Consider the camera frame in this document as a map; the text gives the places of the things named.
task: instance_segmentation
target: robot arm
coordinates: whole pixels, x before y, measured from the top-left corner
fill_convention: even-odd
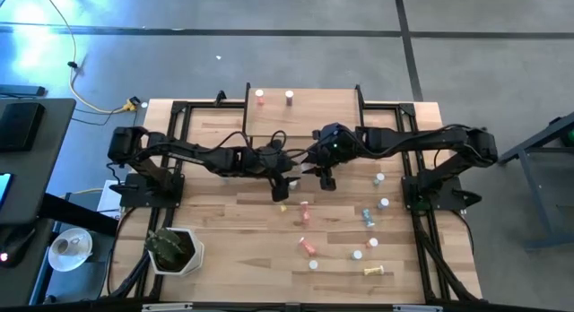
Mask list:
[[[147,147],[142,147],[142,137],[148,136]],[[154,185],[156,193],[169,194],[180,187],[173,183],[174,177],[165,168],[159,168],[150,159],[152,156],[167,156],[202,165],[221,177],[267,178],[272,181],[274,201],[289,196],[289,182],[297,178],[284,178],[283,172],[297,163],[281,150],[280,141],[253,149],[249,146],[205,148],[187,143],[162,133],[148,132],[143,127],[119,127],[114,131],[108,157],[120,166],[129,165],[146,178],[148,185]]]
[[[494,137],[477,128],[461,125],[444,126],[433,131],[399,133],[389,128],[357,126],[352,132],[338,123],[327,125],[320,131],[313,132],[317,140],[309,148],[309,156],[303,161],[315,164],[315,167],[304,173],[321,177],[321,188],[335,190],[335,179],[331,168],[356,158],[381,159],[398,152],[452,150],[457,154],[435,169],[425,169],[416,178],[407,178],[404,182],[405,196],[419,203],[428,201],[440,193],[445,183],[457,178],[459,174],[471,167],[486,168],[498,159]],[[465,201],[465,206],[476,201],[477,195],[465,193],[472,201]]]

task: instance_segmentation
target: green plant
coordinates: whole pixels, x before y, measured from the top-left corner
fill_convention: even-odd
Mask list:
[[[176,263],[178,256],[184,254],[181,238],[175,232],[162,228],[156,232],[148,230],[147,233],[145,248],[162,260]]]

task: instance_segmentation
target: concrete floor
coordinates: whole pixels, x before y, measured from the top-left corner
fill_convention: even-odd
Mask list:
[[[55,0],[73,25],[196,28],[399,30],[395,0]],[[574,0],[404,0],[411,30],[574,31]],[[46,0],[6,0],[2,22],[60,24]],[[241,98],[245,82],[266,87],[350,88],[367,100],[412,101],[400,38],[77,37],[84,76],[76,88],[102,108],[125,99]],[[44,29],[0,34],[0,82],[40,84],[72,97],[65,63],[70,38]],[[574,109],[574,40],[414,39],[425,101],[445,124],[487,126],[499,151]],[[105,117],[76,114],[103,121]],[[138,114],[142,123],[144,113]],[[48,191],[103,185],[115,126],[73,122]],[[470,208],[483,296],[496,303],[572,310],[574,247],[527,253],[541,228],[517,162],[472,169],[465,187],[483,195]]]

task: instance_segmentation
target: potted plant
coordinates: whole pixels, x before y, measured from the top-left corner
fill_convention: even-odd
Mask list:
[[[156,274],[183,276],[198,270],[204,262],[204,244],[188,229],[148,230],[145,249]]]

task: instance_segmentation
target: wooden tabletop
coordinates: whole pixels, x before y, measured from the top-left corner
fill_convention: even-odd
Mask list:
[[[286,89],[265,89],[264,105],[254,103],[250,92],[246,131],[254,146],[268,143],[283,129],[290,136],[286,148],[312,143],[313,129],[338,121],[351,129],[358,124],[354,90],[296,90],[292,109],[284,109]],[[165,133],[173,100],[150,100],[144,126]],[[439,106],[414,103],[419,129],[442,126]],[[382,110],[365,111],[366,126],[396,129],[395,117]],[[229,133],[241,130],[242,109],[194,109],[188,141],[215,146]],[[243,145],[234,136],[224,146]],[[434,152],[425,152],[432,167]],[[438,163],[448,152],[439,154]],[[201,166],[186,163],[186,186],[176,210],[174,227],[190,228],[205,245],[204,265],[188,276],[166,277],[162,300],[226,302],[307,303],[422,303],[422,286],[413,225],[404,209],[399,179],[404,169],[398,155],[382,160],[358,159],[334,170],[337,190],[322,191],[318,178],[304,176],[291,191],[287,212],[271,201],[268,181],[219,178]],[[383,172],[385,181],[373,186]],[[299,175],[295,169],[290,175]],[[377,209],[386,197],[390,206]],[[310,224],[301,223],[301,201],[309,202]],[[369,208],[376,226],[366,228],[361,210]],[[142,254],[150,210],[138,209],[126,221],[118,238],[111,280],[116,288]],[[465,225],[452,212],[436,212],[443,256],[457,277],[474,295],[480,287]],[[318,269],[309,269],[310,258],[298,241],[305,237],[316,249]],[[378,247],[367,249],[369,238]],[[360,261],[351,260],[361,250]],[[363,276],[363,268],[383,265],[382,276]],[[436,270],[430,263],[435,293],[439,295]],[[148,274],[146,293],[152,283]]]

